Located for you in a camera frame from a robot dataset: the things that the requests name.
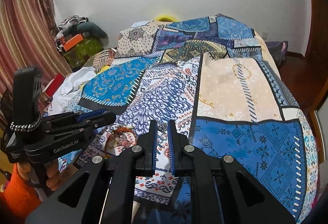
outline orange box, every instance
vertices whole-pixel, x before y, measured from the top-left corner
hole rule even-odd
[[[73,46],[75,46],[77,43],[81,42],[82,40],[83,37],[81,34],[75,35],[72,39],[70,39],[64,44],[65,51],[70,50]]]

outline patchwork quilt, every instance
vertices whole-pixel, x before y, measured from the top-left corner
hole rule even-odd
[[[75,161],[118,155],[106,135],[150,120],[175,120],[177,131],[208,155],[236,158],[300,223],[318,180],[314,137],[288,88],[264,58],[253,29],[224,15],[175,23],[142,22],[119,36],[110,68],[88,82],[67,111],[106,108],[117,121],[98,130]],[[132,133],[126,137],[136,143]],[[169,165],[167,131],[158,131],[156,173],[137,177],[135,223],[191,223],[189,178]],[[61,167],[72,157],[61,160]]]

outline orange sleeve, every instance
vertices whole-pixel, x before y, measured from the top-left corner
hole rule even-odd
[[[17,164],[14,165],[13,175],[5,189],[0,193],[9,209],[20,219],[25,219],[38,205],[41,204],[34,188],[25,184],[17,171]]]

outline striped curtain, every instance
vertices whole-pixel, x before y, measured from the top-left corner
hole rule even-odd
[[[43,86],[57,73],[71,73],[54,46],[54,30],[44,8],[40,0],[0,0],[0,97],[6,89],[12,91],[13,75],[18,69],[41,68]],[[40,99],[40,109],[45,106],[45,100]],[[5,124],[0,114],[0,127],[3,129]]]

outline silver screw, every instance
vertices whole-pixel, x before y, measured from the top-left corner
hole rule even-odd
[[[92,158],[92,162],[94,163],[94,164],[98,164],[98,163],[100,163],[102,161],[102,157],[100,156],[100,155],[96,155],[96,156],[94,156],[93,158]]]
[[[225,155],[225,156],[223,157],[223,160],[224,160],[225,162],[227,162],[227,163],[232,163],[232,161],[233,161],[233,157],[232,157],[231,155]]]
[[[142,147],[140,145],[135,145],[134,147],[132,147],[132,151],[135,153],[138,153],[142,150]]]
[[[195,147],[193,147],[192,145],[186,145],[185,150],[186,152],[192,152],[195,150]]]

